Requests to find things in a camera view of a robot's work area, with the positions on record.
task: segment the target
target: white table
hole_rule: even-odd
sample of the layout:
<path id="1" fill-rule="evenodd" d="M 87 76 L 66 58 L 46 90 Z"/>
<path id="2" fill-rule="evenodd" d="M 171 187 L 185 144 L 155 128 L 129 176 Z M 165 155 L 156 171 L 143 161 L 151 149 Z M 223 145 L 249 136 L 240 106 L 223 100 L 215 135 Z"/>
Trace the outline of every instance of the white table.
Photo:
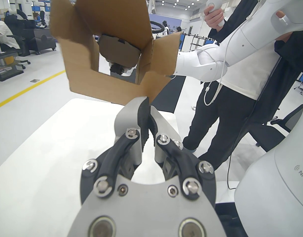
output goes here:
<path id="1" fill-rule="evenodd" d="M 79 183 L 85 161 L 113 145 L 114 119 L 122 106 L 73 99 L 36 130 L 0 167 L 0 236 L 64 237 L 81 205 Z M 175 115 L 160 112 L 178 131 Z M 154 161 L 153 137 L 133 181 L 164 181 Z M 217 202 L 234 200 L 218 182 Z"/>

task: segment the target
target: white shirt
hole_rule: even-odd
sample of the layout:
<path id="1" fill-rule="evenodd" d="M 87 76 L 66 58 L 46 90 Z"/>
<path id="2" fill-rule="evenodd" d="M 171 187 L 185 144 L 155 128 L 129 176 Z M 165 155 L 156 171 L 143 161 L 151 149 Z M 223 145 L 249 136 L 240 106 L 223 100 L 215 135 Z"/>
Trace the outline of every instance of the white shirt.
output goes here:
<path id="1" fill-rule="evenodd" d="M 163 31 L 163 35 L 167 36 L 169 34 L 169 28 L 165 27 L 165 30 Z"/>
<path id="2" fill-rule="evenodd" d="M 246 59 L 227 68 L 221 84 L 251 99 L 257 100 L 275 67 L 279 55 L 274 41 Z"/>
<path id="3" fill-rule="evenodd" d="M 6 36 L 6 35 L 13 35 L 13 33 L 11 32 L 9 27 L 5 24 L 5 22 L 2 20 L 0 20 L 0 33 L 4 35 L 0 37 L 0 43 L 6 44 L 9 47 L 13 47 L 16 49 L 20 48 L 14 38 Z"/>

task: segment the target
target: black jacket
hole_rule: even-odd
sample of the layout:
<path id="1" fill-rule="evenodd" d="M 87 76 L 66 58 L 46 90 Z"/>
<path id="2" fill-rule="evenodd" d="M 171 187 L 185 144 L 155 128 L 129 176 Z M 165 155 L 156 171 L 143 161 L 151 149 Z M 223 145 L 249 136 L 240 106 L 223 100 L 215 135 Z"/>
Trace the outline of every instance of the black jacket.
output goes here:
<path id="1" fill-rule="evenodd" d="M 245 21 L 257 2 L 241 0 L 228 21 L 225 21 L 224 27 L 219 32 L 212 29 L 209 37 L 222 42 Z M 265 123 L 271 120 L 295 80 L 303 72 L 303 31 L 294 32 L 287 43 L 276 41 L 274 50 L 280 55 L 280 59 L 256 102 L 250 117 L 251 122 Z"/>

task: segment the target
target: person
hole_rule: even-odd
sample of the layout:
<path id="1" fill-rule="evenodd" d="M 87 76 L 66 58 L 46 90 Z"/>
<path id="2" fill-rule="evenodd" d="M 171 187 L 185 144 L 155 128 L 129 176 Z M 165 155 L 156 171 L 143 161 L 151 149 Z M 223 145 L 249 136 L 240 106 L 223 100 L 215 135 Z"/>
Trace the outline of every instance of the person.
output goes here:
<path id="1" fill-rule="evenodd" d="M 212 28 L 208 36 L 221 43 L 245 21 L 257 3 L 257 0 L 241 0 L 222 27 L 218 24 L 223 19 L 223 11 L 218 9 L 209 13 L 213 7 L 206 8 L 205 21 Z M 277 17 L 283 16 L 283 12 L 277 12 Z M 282 35 L 229 67 L 220 81 L 221 90 L 209 106 L 204 104 L 203 98 L 208 86 L 208 83 L 204 83 L 189 134 L 183 140 L 184 147 L 195 151 L 219 118 L 218 129 L 208 151 L 199 157 L 217 169 L 228 159 L 251 125 L 267 123 L 273 118 L 301 72 L 303 31 Z M 206 102 L 212 100 L 217 87 L 218 81 L 214 81 L 207 93 Z"/>
<path id="2" fill-rule="evenodd" d="M 163 21 L 163 26 L 165 27 L 165 30 L 163 31 L 163 35 L 164 36 L 167 36 L 169 34 L 169 28 L 168 28 L 168 25 L 167 25 L 167 21 Z"/>
<path id="3" fill-rule="evenodd" d="M 9 27 L 5 24 L 4 21 L 0 20 L 0 48 L 1 51 L 7 52 L 10 50 L 19 49 L 19 45 L 16 40 L 12 37 L 7 37 L 7 35 L 13 35 Z"/>

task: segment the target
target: seated person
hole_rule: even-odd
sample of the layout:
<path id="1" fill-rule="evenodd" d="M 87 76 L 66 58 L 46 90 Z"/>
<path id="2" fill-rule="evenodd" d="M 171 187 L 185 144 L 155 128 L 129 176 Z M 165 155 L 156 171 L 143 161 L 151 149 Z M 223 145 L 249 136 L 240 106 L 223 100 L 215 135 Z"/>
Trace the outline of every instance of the seated person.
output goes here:
<path id="1" fill-rule="evenodd" d="M 4 21 L 0 20 L 0 48 L 3 52 L 16 51 L 19 49 L 19 45 L 16 40 L 12 37 L 7 37 L 7 35 L 13 35 L 9 27 L 5 24 Z"/>

